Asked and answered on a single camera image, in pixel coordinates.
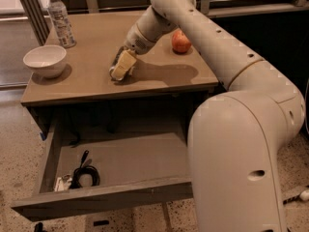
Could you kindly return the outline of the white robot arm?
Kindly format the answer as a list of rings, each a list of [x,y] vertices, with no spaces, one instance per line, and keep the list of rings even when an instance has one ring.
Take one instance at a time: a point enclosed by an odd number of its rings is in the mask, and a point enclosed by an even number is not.
[[[110,69],[123,79],[136,57],[180,28],[225,91],[194,112],[187,147],[200,232],[287,232],[277,152],[300,131],[305,101],[259,54],[201,14],[196,0],[151,0]]]

